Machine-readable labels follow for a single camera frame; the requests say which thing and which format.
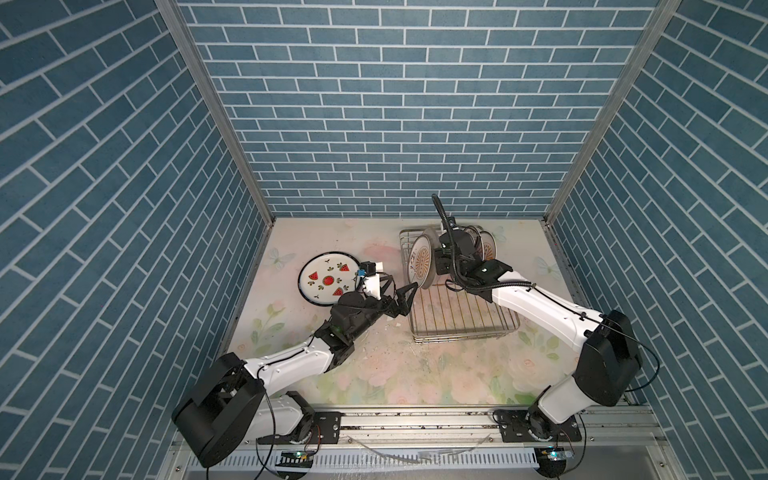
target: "wire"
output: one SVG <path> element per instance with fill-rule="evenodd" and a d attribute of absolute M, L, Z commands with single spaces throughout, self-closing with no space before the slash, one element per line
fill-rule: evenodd
<path fill-rule="evenodd" d="M 637 390 L 642 390 L 645 387 L 649 386 L 659 376 L 659 372 L 661 371 L 661 360 L 659 359 L 659 356 L 656 354 L 656 352 L 652 348 L 650 348 L 648 345 L 646 345 L 645 343 L 642 343 L 636 337 L 627 335 L 626 333 L 622 332 L 621 330 L 615 329 L 614 327 L 607 325 L 606 322 L 601 322 L 600 320 L 592 319 L 592 318 L 584 315 L 583 312 L 577 312 L 577 311 L 575 311 L 573 309 L 568 308 L 566 305 L 563 305 L 562 303 L 558 302 L 557 300 L 555 300 L 551 296 L 549 296 L 546 293 L 544 293 L 543 291 L 541 291 L 536 286 L 533 286 L 533 290 L 535 290 L 536 292 L 540 293 L 542 296 L 544 296 L 544 298 L 546 298 L 546 299 L 550 300 L 551 302 L 559 305 L 560 307 L 566 309 L 567 311 L 569 311 L 571 313 L 574 313 L 576 315 L 579 315 L 579 318 L 590 320 L 591 322 L 595 322 L 595 323 L 597 323 L 597 324 L 599 324 L 599 325 L 601 325 L 601 326 L 603 326 L 603 327 L 605 327 L 605 328 L 607 328 L 607 329 L 609 329 L 609 330 L 611 330 L 613 332 L 618 333 L 621 336 L 624 336 L 624 337 L 632 340 L 633 342 L 635 342 L 639 346 L 643 347 L 646 352 L 650 353 L 653 356 L 653 358 L 656 360 L 656 371 L 654 371 L 654 374 L 651 376 L 651 378 L 647 382 L 645 382 L 643 385 L 641 385 L 641 386 L 635 387 L 633 389 L 624 390 L 625 393 L 626 392 L 636 392 Z M 606 316 L 604 316 L 603 318 L 605 320 L 613 322 L 613 320 L 607 318 Z"/>
<path fill-rule="evenodd" d="M 571 446 L 571 453 L 574 454 L 574 457 L 575 457 L 576 451 L 574 450 L 574 443 L 571 441 L 571 436 L 564 429 L 561 430 L 561 432 L 563 432 L 563 434 L 565 435 L 565 438 L 568 439 L 568 444 Z"/>
<path fill-rule="evenodd" d="M 320 451 L 320 440 L 323 438 L 322 434 L 320 433 L 320 425 L 315 424 L 315 427 L 317 427 L 317 449 L 314 452 L 308 452 L 306 450 L 306 445 L 304 446 L 304 452 L 306 452 L 307 457 L 313 457 L 314 455 L 317 455 Z"/>
<path fill-rule="evenodd" d="M 565 472 L 562 472 L 560 475 L 558 475 L 558 479 L 562 475 L 565 475 L 566 473 L 571 473 L 576 468 L 578 468 L 578 466 L 581 465 L 581 463 L 584 461 L 584 456 L 587 454 L 587 424 L 584 423 L 584 419 L 581 417 L 581 414 L 579 414 L 578 419 L 581 420 L 581 436 L 584 438 L 584 447 L 581 450 L 581 458 L 578 459 L 578 462 L 572 468 L 569 468 Z"/>
<path fill-rule="evenodd" d="M 259 368 L 259 369 L 256 371 L 256 378 L 257 378 L 258 380 L 261 380 L 261 379 L 259 378 L 259 374 L 261 373 L 261 370 L 262 370 L 262 369 L 263 369 L 265 366 L 266 366 L 266 365 L 262 365 L 262 366 L 261 366 L 261 367 L 260 367 L 260 368 Z M 272 416 L 272 445 L 270 445 L 270 451 L 269 451 L 269 452 L 266 454 L 266 461 L 265 461 L 265 462 L 262 462 L 262 461 L 261 461 L 261 455 L 259 455 L 259 442 L 256 442 L 256 443 L 254 444 L 254 448 L 256 449 L 256 458 L 258 458 L 258 459 L 259 459 L 259 463 L 261 464 L 261 470 L 259 470 L 259 473 L 257 473 L 257 474 L 256 474 L 256 476 L 255 476 L 255 477 L 253 477 L 253 480 L 257 480 L 257 479 L 258 479 L 258 478 L 261 476 L 261 474 L 264 472 L 264 469 L 266 469 L 267 471 L 269 471 L 269 473 L 271 473 L 272 475 L 275 475 L 276 477 L 279 477 L 279 476 L 280 476 L 280 475 L 279 475 L 277 472 L 273 472 L 272 470 L 270 470 L 270 469 L 269 469 L 269 467 L 267 467 L 267 466 L 266 466 L 266 464 L 270 462 L 270 458 L 272 457 L 272 451 L 273 451 L 273 450 L 274 450 L 274 448 L 275 448 L 275 437 L 277 436 L 277 421 L 275 420 L 275 411 L 274 411 L 274 410 L 272 410 L 272 402 L 270 401 L 270 396 L 268 396 L 268 395 L 266 394 L 266 392 L 265 392 L 265 395 L 264 395 L 264 396 L 266 397 L 266 404 L 267 404 L 267 405 L 270 407 L 270 414 L 271 414 L 271 416 Z"/>

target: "floral tabletop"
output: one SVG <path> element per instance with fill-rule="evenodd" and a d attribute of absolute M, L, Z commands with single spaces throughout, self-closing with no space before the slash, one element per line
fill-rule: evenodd
<path fill-rule="evenodd" d="M 280 218 L 236 326 L 230 351 L 247 359 L 296 345 L 329 316 L 330 307 L 301 297 L 297 277 L 316 255 L 336 250 L 384 263 L 405 285 L 399 232 L 435 220 Z M 570 299 L 536 220 L 482 220 L 497 258 L 529 280 Z M 577 356 L 557 337 L 522 317 L 501 338 L 415 343 L 408 318 L 383 316 L 355 341 L 339 367 L 290 387 L 314 404 L 530 404 L 573 371 Z"/>

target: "white plate with black rim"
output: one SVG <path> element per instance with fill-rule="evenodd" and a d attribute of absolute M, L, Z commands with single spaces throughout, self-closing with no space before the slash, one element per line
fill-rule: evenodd
<path fill-rule="evenodd" d="M 330 306 L 357 285 L 360 263 L 344 252 L 321 253 L 312 258 L 299 272 L 299 293 L 318 306 Z"/>

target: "dish rack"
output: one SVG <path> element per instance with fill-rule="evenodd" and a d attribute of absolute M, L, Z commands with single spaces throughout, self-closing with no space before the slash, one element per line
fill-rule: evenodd
<path fill-rule="evenodd" d="M 431 225 L 438 235 L 443 230 Z M 403 273 L 408 279 L 408 258 L 413 243 L 424 229 L 400 231 L 400 253 Z M 428 289 L 419 288 L 408 315 L 413 339 L 420 343 L 449 342 L 504 336 L 520 327 L 520 316 L 508 308 L 488 303 L 479 296 L 453 292 L 445 286 L 448 275 L 438 275 Z"/>

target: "brick tile wallpaper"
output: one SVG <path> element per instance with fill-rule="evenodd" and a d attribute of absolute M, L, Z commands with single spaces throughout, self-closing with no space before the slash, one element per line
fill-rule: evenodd
<path fill-rule="evenodd" d="M 768 477 L 767 25 L 683 0 L 555 223 L 662 358 L 645 392 L 691 478 Z"/>
<path fill-rule="evenodd" d="M 182 0 L 277 215 L 540 217 L 656 0 Z"/>
<path fill-rule="evenodd" d="M 0 478 L 153 478 L 262 229 L 152 0 L 0 2 Z"/>

